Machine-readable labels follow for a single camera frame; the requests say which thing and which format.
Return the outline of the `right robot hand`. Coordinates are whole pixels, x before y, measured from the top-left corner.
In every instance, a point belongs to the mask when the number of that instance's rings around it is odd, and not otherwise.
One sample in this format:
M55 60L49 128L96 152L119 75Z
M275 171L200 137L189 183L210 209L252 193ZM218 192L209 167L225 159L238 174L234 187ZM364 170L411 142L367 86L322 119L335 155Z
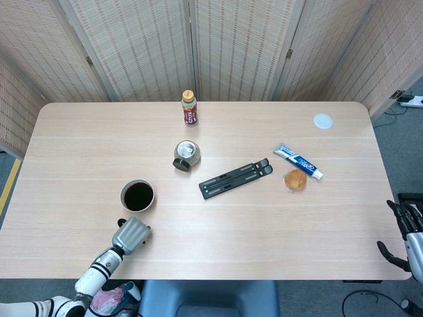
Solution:
M413 277L422 282L422 204L398 204L387 200L387 205L392 210L406 249L407 260L400 259L390 251L382 241L377 241L381 255L390 263L405 272L410 272Z

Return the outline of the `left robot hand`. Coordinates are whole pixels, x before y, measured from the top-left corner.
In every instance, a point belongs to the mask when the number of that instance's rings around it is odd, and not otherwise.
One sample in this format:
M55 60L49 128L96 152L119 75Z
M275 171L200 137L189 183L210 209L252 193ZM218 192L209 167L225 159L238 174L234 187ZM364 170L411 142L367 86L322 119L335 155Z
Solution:
M119 229L112 237L112 246L120 256L133 254L142 244L146 243L151 233L151 227L136 217L119 219L118 226Z

